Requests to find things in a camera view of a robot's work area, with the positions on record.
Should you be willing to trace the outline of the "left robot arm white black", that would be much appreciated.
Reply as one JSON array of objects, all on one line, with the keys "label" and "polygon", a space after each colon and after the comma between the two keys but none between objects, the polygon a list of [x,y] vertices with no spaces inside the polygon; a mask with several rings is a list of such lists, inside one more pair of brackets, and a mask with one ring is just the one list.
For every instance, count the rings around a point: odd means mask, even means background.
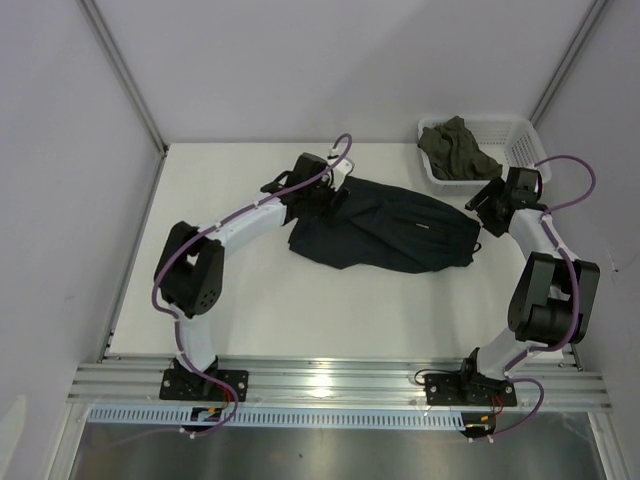
[{"label": "left robot arm white black", "polygon": [[171,228],[154,273],[152,305],[172,317],[176,359],[186,369],[181,385],[192,398],[207,399],[217,387],[217,376],[209,369],[217,352],[204,315],[221,297],[225,261],[299,217],[337,211],[348,197],[344,182],[354,168],[337,151],[326,158],[303,153],[248,205],[210,224],[181,221]]}]

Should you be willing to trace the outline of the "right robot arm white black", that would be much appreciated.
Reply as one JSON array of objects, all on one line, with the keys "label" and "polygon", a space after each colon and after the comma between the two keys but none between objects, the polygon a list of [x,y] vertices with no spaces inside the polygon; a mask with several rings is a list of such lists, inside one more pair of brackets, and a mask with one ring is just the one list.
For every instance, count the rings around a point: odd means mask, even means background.
[{"label": "right robot arm white black", "polygon": [[540,202],[542,176],[535,169],[508,170],[465,208],[477,213],[490,234],[508,234],[526,264],[507,309],[507,327],[463,361],[456,382],[468,403],[513,389],[509,377],[526,359],[578,343],[586,334],[600,270],[566,246],[552,222],[552,209]]}]

